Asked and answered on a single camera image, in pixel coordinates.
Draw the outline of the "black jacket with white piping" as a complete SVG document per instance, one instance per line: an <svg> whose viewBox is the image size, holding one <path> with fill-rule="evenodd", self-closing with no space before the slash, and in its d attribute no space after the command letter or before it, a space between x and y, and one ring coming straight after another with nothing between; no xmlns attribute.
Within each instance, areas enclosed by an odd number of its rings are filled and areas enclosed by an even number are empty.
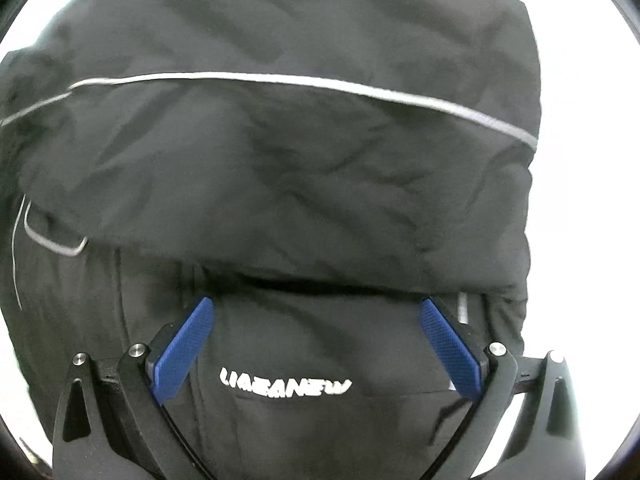
<svg viewBox="0 0 640 480"><path fill-rule="evenodd" d="M221 479L416 479L521 353L540 64L520 0L74 0L1 64L1 309L54 428L78 352L202 298L167 408Z"/></svg>

